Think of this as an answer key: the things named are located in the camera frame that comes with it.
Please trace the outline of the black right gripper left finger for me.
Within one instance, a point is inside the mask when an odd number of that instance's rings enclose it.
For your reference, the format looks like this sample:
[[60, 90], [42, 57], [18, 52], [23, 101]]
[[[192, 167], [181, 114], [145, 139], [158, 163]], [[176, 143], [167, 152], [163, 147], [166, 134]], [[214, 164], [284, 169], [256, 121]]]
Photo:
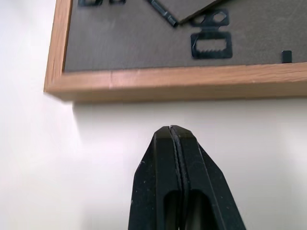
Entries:
[[134, 174], [128, 230], [179, 230], [182, 185], [170, 128], [157, 130]]

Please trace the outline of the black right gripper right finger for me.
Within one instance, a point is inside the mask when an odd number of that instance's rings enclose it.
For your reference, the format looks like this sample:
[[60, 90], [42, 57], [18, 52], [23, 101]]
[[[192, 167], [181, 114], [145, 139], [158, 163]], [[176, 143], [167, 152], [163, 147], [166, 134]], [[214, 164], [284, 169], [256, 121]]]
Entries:
[[177, 148], [182, 203], [180, 230], [246, 230], [227, 181], [191, 131], [171, 126]]

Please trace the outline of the wooden picture frame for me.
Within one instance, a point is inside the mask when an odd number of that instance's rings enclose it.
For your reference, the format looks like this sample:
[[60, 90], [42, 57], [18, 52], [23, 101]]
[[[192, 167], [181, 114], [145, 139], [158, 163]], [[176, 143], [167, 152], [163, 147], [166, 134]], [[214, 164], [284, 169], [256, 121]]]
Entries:
[[307, 97], [307, 62], [64, 71], [72, 0], [56, 0], [44, 92], [65, 102], [123, 103]]

